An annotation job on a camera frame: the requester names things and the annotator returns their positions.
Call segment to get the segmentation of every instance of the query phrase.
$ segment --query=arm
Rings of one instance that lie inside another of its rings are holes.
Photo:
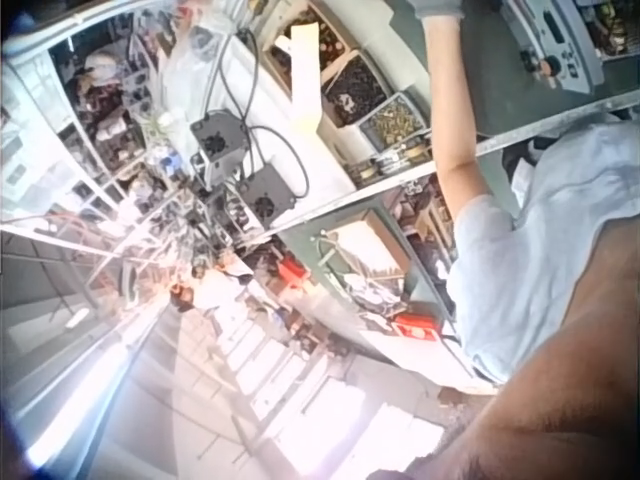
[[[490,190],[476,162],[476,125],[462,62],[460,21],[433,16],[423,25],[431,75],[433,157],[455,220],[465,205]]]

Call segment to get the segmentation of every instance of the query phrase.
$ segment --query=light blue shirt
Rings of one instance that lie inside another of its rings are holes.
[[[560,328],[608,220],[640,214],[640,125],[592,125],[540,159],[520,216],[491,195],[454,226],[458,260],[447,288],[462,348],[498,383]]]

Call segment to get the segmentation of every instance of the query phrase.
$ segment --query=sleeve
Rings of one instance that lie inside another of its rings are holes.
[[[480,243],[513,231],[513,217],[503,210],[493,195],[480,195],[464,206],[453,225],[460,257],[473,252]]]

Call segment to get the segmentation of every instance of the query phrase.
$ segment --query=skin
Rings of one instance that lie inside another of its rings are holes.
[[[475,160],[475,123],[456,19],[425,20],[433,90],[433,152],[455,219],[490,193]],[[640,222],[609,222],[562,328],[416,479],[640,478],[638,332]]]

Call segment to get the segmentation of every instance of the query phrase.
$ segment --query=power cord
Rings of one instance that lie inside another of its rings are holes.
[[[229,86],[229,82],[227,80],[227,77],[224,73],[224,70],[222,69],[222,61],[224,59],[224,55],[227,52],[227,49],[229,47],[229,44],[231,42],[227,42],[220,54],[220,61],[217,65],[216,68],[216,72],[215,73],[219,73],[220,74],[220,80],[222,81],[222,85],[224,86],[225,92],[227,93],[227,95],[229,95],[229,99],[231,100],[231,103],[233,104],[234,108],[237,110],[237,115],[240,119],[240,121],[242,122],[242,126],[243,129],[245,130],[245,135],[247,137],[247,142],[249,144],[249,157],[250,157],[250,161],[251,161],[251,171],[247,174],[247,172],[244,171],[244,166],[241,168],[241,177],[242,179],[245,178],[250,178],[255,174],[256,171],[256,162],[255,162],[255,156],[253,153],[253,147],[256,147],[256,150],[258,152],[258,155],[260,157],[260,160],[262,162],[263,165],[266,165],[268,162],[265,160],[265,156],[262,152],[262,148],[260,147],[260,142],[258,141],[258,137],[257,135],[254,133],[256,130],[264,130],[267,132],[270,132],[272,135],[275,135],[277,138],[279,138],[286,146],[287,148],[291,151],[291,153],[293,153],[293,156],[296,159],[296,162],[298,162],[298,165],[300,166],[300,169],[302,170],[302,174],[304,175],[304,180],[305,180],[305,190],[304,193],[302,195],[295,195],[295,198],[298,200],[301,200],[303,198],[306,198],[309,195],[309,190],[311,188],[310,186],[310,181],[309,181],[309,174],[307,173],[307,170],[304,168],[304,164],[302,163],[302,159],[300,158],[300,155],[298,154],[297,150],[293,147],[293,145],[291,145],[291,143],[284,137],[284,135],[282,135],[280,132],[278,132],[277,130],[275,130],[272,127],[268,127],[266,125],[255,125],[255,126],[250,126],[247,123],[247,118],[249,116],[249,112],[251,109],[251,106],[253,105],[253,100],[255,98],[255,93],[256,93],[256,89],[258,86],[258,75],[260,72],[260,50],[258,48],[258,42],[256,40],[255,35],[253,34],[253,32],[251,32],[248,29],[242,29],[240,31],[238,31],[238,35],[246,35],[246,37],[249,39],[251,46],[253,48],[254,51],[254,69],[253,69],[253,78],[252,78],[252,82],[251,82],[251,90],[249,92],[249,98],[247,100],[247,107],[244,110],[244,112],[242,111],[242,108],[240,107],[240,103],[238,102],[238,100],[236,99],[235,95],[233,95],[233,92],[231,91],[231,87]]]

